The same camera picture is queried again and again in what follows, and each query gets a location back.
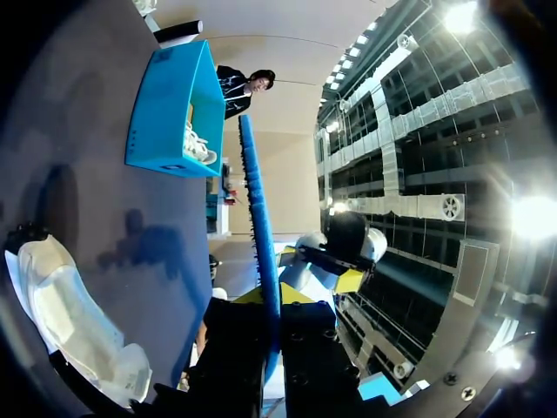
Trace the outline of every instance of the white shoe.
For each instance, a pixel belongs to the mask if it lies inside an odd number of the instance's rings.
[[[191,128],[190,122],[185,126],[184,150],[182,155],[187,155],[202,164],[210,165],[217,161],[217,153],[207,148],[207,141],[198,137]]]

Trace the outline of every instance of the person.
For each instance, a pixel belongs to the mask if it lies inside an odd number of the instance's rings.
[[[257,70],[246,78],[241,71],[225,65],[218,66],[217,76],[226,102],[225,119],[245,111],[254,93],[270,90],[275,82],[275,73],[271,70]]]

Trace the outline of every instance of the bright light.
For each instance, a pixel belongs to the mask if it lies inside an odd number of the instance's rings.
[[[499,368],[514,368],[518,370],[520,363],[516,359],[516,353],[512,347],[505,347],[495,353],[495,361]]]
[[[513,204],[513,229],[530,239],[557,234],[557,202],[545,197],[525,198]]]
[[[478,9],[476,2],[457,4],[445,15],[445,26],[452,33],[467,34],[473,29],[475,11]]]
[[[346,212],[349,209],[348,205],[343,202],[337,202],[329,209],[329,215],[333,216],[335,213]]]
[[[338,128],[339,128],[339,122],[335,120],[333,123],[328,125],[325,129],[327,130],[327,132],[331,133],[331,132],[335,132]]]

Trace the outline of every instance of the blue bin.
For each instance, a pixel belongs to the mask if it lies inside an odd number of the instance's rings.
[[[204,165],[183,156],[190,104],[193,130],[217,153]],[[131,115],[125,163],[180,177],[219,177],[225,100],[207,41],[153,52]]]

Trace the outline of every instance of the blue object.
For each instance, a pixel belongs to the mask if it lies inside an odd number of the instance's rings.
[[[193,130],[217,153],[204,165],[183,155],[190,105]],[[180,177],[218,177],[225,100],[207,41],[153,52],[131,115],[125,163]]]
[[[252,214],[253,238],[258,258],[261,292],[271,334],[271,351],[265,368],[265,381],[269,381],[277,366],[280,353],[280,292],[277,259],[274,251],[271,220],[265,202],[263,179],[259,170],[258,154],[255,148],[252,122],[249,116],[239,117],[240,143],[244,160],[247,196]]]
[[[383,396],[391,406],[405,399],[383,373],[364,379],[359,384],[358,391],[364,401]]]

